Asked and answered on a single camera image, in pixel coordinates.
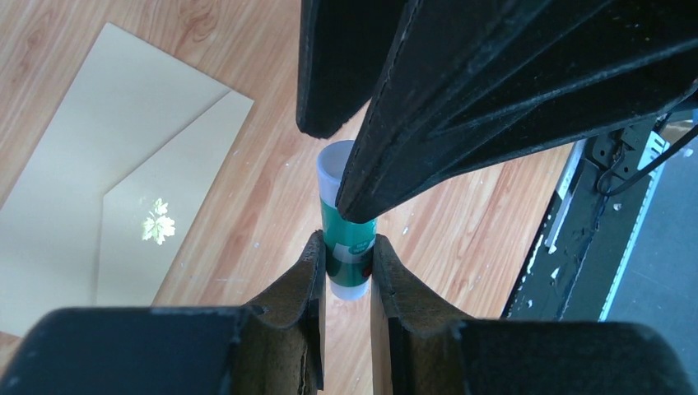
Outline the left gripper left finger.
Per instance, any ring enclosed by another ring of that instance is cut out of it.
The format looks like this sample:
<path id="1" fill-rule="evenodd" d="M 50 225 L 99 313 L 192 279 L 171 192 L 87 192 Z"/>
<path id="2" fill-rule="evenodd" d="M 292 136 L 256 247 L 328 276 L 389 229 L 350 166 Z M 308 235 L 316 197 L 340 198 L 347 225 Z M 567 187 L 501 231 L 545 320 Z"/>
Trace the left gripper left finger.
<path id="1" fill-rule="evenodd" d="M 315 394 L 323 388 L 325 245 L 242 305 L 65 308 L 26 335 L 4 394 Z"/>

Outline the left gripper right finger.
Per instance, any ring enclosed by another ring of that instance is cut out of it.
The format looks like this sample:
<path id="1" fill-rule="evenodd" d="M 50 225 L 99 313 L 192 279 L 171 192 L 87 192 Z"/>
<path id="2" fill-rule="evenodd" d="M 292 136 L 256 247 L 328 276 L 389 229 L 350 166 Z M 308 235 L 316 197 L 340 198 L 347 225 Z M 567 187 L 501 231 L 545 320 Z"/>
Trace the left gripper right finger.
<path id="1" fill-rule="evenodd" d="M 474 318 L 373 247 L 376 394 L 693 394 L 675 351 L 637 323 Z"/>

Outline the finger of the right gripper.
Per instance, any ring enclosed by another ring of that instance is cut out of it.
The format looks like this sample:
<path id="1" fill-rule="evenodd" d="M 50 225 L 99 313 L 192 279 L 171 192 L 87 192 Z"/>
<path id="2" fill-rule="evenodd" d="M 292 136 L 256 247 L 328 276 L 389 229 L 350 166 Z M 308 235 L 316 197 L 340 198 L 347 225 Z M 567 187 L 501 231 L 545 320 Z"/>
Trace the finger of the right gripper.
<path id="1" fill-rule="evenodd" d="M 370 99 L 404 1 L 303 1 L 295 120 L 313 138 L 333 136 Z"/>
<path id="2" fill-rule="evenodd" d="M 337 209 L 368 221 L 454 176 L 655 118 L 696 89 L 694 1 L 410 1 Z"/>

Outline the green white glue stick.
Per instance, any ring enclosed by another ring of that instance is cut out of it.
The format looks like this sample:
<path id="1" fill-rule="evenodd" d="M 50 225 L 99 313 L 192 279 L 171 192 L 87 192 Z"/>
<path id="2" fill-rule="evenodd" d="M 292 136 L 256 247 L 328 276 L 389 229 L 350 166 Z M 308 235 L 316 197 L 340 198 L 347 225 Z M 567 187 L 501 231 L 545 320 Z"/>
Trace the green white glue stick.
<path id="1" fill-rule="evenodd" d="M 331 292 L 339 299 L 358 300 L 370 288 L 377 220 L 354 223 L 342 218 L 336 198 L 354 142 L 326 146 L 317 156 L 316 171 L 326 248 L 326 273 Z"/>

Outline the brown paper envelope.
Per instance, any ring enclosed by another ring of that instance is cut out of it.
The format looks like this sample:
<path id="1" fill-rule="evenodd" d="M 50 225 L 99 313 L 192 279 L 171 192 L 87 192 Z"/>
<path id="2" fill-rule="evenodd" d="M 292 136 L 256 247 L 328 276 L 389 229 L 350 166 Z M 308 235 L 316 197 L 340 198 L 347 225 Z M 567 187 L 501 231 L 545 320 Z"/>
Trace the brown paper envelope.
<path id="1" fill-rule="evenodd" d="M 151 304 L 252 106 L 106 24 L 2 206 L 2 331 Z"/>

